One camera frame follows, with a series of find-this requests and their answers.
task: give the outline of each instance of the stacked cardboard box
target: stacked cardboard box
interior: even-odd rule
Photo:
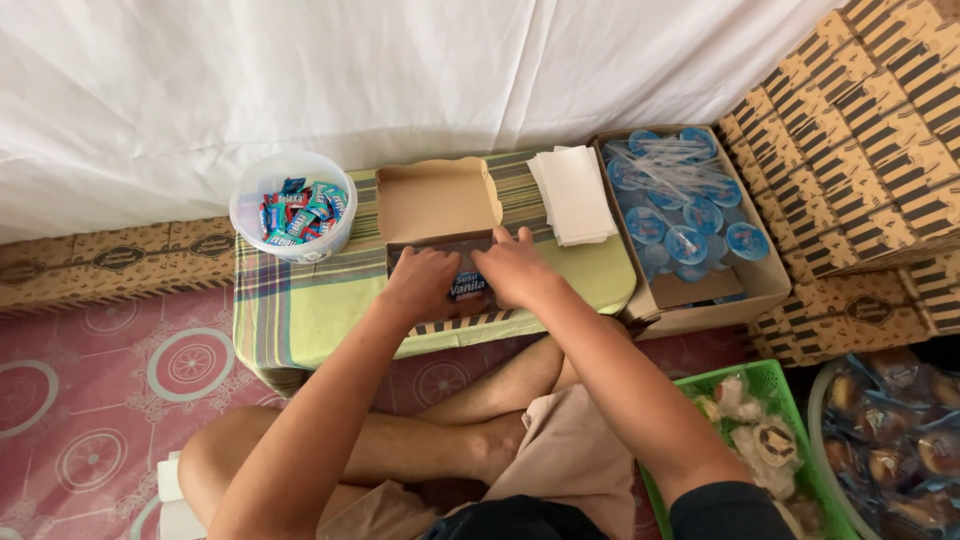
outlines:
[[[811,363],[960,331],[955,16],[853,0],[721,119],[794,280],[750,325],[762,354]]]
[[[227,217],[0,246],[0,318],[233,283]]]

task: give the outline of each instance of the white fabric backdrop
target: white fabric backdrop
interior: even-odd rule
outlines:
[[[713,122],[843,0],[0,0],[0,243],[346,170]]]

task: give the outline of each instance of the green plastic basket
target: green plastic basket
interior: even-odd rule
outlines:
[[[810,496],[816,497],[820,506],[824,510],[824,529],[823,536],[826,540],[858,540],[859,536],[853,529],[847,516],[833,498],[824,480],[817,473],[816,466],[813,463],[813,453],[810,451],[810,440],[806,436],[804,423],[800,419],[800,412],[797,411],[797,404],[793,403],[793,396],[790,394],[790,387],[786,384],[783,377],[783,370],[780,363],[776,360],[761,360],[749,364],[731,366],[724,369],[718,369],[703,375],[687,377],[677,380],[677,386],[685,390],[693,390],[696,394],[713,394],[713,388],[727,375],[735,373],[740,369],[747,372],[747,379],[750,381],[750,393],[766,398],[767,412],[770,414],[779,414],[793,431],[797,433],[797,446],[800,458],[804,461],[804,466],[794,477],[797,482],[797,490]],[[731,447],[730,431],[739,426],[736,422],[724,419],[719,425],[721,436]],[[646,484],[647,493],[650,495],[650,505],[654,509],[654,515],[657,516],[657,525],[660,526],[660,534],[663,540],[673,540],[673,530],[670,528],[670,514],[663,504],[663,498],[660,497],[660,491],[653,478],[645,470],[640,469],[643,475],[643,482]]]

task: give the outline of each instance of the pink floor mat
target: pink floor mat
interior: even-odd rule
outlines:
[[[0,540],[158,538],[156,463],[239,405],[282,405],[234,357],[230,289],[5,323]],[[536,339],[395,361],[374,406],[430,406]],[[743,361],[729,329],[643,342],[671,377]],[[637,539],[659,538],[641,484]]]

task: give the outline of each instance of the small table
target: small table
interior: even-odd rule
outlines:
[[[617,313],[636,287],[623,241],[617,235],[599,244],[558,246],[527,168],[526,161],[535,154],[484,158],[503,204],[503,225],[513,234],[529,227],[540,255],[584,300],[600,313]],[[387,283],[387,254],[376,222],[374,172],[349,173],[359,198],[350,242],[322,263],[290,264],[237,235],[233,345],[237,357],[281,395],[292,395],[310,371],[324,362]],[[543,330],[526,309],[479,315],[464,324],[419,325],[396,357]]]

